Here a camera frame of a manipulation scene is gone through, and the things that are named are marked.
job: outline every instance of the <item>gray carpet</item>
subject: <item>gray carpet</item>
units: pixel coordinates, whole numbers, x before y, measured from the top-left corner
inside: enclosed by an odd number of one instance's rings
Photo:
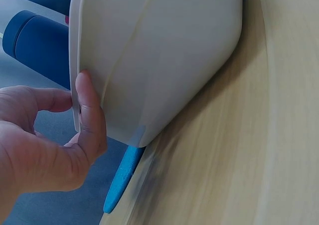
[[[63,22],[64,16],[26,0],[0,0],[0,32],[19,11],[27,9]],[[28,85],[55,87],[58,84],[7,56],[0,39],[0,87]],[[66,143],[74,134],[72,111],[40,112],[35,128],[49,139]],[[97,225],[103,214],[103,203],[111,181],[127,148],[108,140],[109,149],[92,166],[83,187],[67,193],[23,194],[16,202],[5,225]]]

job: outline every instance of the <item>blue cylinder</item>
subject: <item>blue cylinder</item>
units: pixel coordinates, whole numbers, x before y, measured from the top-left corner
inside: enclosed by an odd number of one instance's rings
[[[7,25],[2,46],[11,57],[70,89],[67,26],[24,10]]]

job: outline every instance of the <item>wooden table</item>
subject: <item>wooden table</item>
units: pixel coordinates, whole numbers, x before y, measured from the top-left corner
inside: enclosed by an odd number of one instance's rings
[[[319,0],[244,0],[243,20],[102,225],[319,224]]]

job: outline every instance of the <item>wooden surface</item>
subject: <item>wooden surface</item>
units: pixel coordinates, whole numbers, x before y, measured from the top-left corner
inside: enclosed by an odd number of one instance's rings
[[[244,0],[243,20],[102,225],[319,224],[319,0]]]

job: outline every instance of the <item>skin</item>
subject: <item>skin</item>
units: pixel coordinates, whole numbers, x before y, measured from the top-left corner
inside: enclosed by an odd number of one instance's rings
[[[0,89],[0,224],[22,193],[70,191],[82,186],[89,168],[107,149],[99,97],[87,71],[79,73],[81,132],[60,146],[34,130],[38,111],[71,108],[71,94],[58,89]]]

